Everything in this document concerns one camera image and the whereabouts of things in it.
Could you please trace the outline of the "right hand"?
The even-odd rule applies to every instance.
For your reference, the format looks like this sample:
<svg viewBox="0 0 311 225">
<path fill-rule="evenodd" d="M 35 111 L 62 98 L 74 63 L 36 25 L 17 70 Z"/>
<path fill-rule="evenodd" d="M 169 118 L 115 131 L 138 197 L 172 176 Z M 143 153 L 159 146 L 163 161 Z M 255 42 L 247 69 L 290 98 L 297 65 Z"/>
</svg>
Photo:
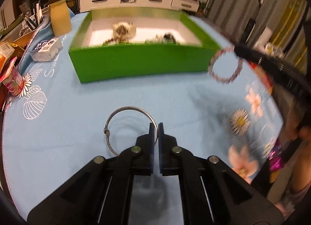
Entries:
<svg viewBox="0 0 311 225">
<path fill-rule="evenodd" d="M 294 99 L 285 121 L 285 136 L 289 141 L 297 138 L 310 142 L 310 126 L 303 125 L 300 129 L 298 125 L 302 118 L 298 112 L 298 102 Z"/>
</svg>

